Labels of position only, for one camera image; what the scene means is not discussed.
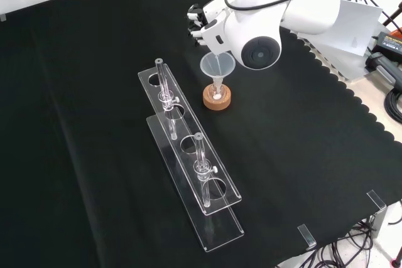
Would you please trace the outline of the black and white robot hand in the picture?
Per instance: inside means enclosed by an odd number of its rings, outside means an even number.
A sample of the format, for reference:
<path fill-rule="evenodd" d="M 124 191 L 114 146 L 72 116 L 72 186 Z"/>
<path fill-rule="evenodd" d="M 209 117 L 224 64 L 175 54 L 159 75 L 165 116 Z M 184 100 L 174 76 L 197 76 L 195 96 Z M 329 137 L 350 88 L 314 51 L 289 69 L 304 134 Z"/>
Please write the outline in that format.
<path fill-rule="evenodd" d="M 224 30 L 231 12 L 224 0 L 211 0 L 204 7 L 193 4 L 187 11 L 188 36 L 215 55 L 231 51 Z"/>

